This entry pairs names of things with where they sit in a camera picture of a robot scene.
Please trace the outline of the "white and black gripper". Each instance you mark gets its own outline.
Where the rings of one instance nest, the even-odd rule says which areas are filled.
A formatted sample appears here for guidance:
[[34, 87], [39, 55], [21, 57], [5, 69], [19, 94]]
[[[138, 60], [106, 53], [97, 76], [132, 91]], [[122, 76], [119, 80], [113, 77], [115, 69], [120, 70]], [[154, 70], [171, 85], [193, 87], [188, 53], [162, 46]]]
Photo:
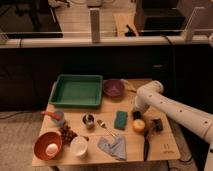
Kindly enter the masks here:
[[132, 115], [133, 119], [141, 119], [144, 113], [148, 110], [149, 105], [141, 101], [139, 98], [134, 99]]

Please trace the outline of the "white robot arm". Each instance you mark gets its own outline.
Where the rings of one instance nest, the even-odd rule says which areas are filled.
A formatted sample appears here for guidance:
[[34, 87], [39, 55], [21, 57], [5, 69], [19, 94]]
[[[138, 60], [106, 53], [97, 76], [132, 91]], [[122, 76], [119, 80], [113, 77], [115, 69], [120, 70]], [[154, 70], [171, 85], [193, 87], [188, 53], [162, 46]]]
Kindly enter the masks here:
[[209, 144], [204, 171], [213, 171], [213, 115], [162, 95], [163, 85], [151, 81], [136, 90], [134, 110], [145, 113], [150, 106], [165, 113]]

